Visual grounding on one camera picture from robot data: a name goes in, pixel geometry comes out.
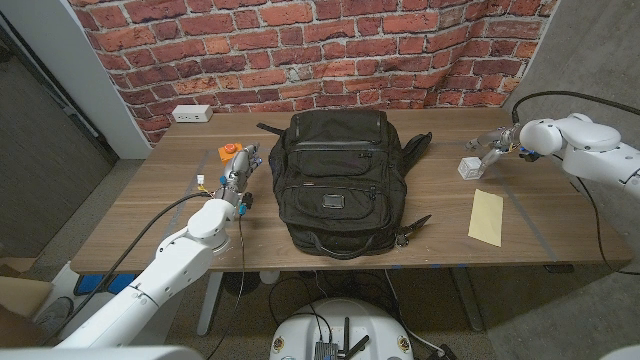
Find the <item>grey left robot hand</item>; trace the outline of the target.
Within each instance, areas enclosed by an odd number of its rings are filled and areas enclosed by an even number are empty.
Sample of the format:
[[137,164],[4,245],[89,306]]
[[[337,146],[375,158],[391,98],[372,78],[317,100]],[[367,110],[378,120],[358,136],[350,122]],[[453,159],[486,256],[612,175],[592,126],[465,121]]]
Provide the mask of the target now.
[[262,163],[258,155],[259,148],[259,143],[253,143],[233,156],[220,177],[220,187],[215,192],[215,198],[225,200],[234,206],[240,202],[249,177]]

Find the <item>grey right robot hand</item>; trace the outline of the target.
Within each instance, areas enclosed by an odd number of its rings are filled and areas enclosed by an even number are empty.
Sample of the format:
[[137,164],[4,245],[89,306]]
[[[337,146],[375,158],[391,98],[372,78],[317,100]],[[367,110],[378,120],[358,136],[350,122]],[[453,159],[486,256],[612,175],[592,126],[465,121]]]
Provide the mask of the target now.
[[484,172],[490,165],[520,144],[519,135],[522,130],[520,124],[511,127],[501,127],[497,130],[485,133],[471,139],[466,145],[467,150],[475,150],[479,147],[489,147],[489,152],[481,159],[479,171]]

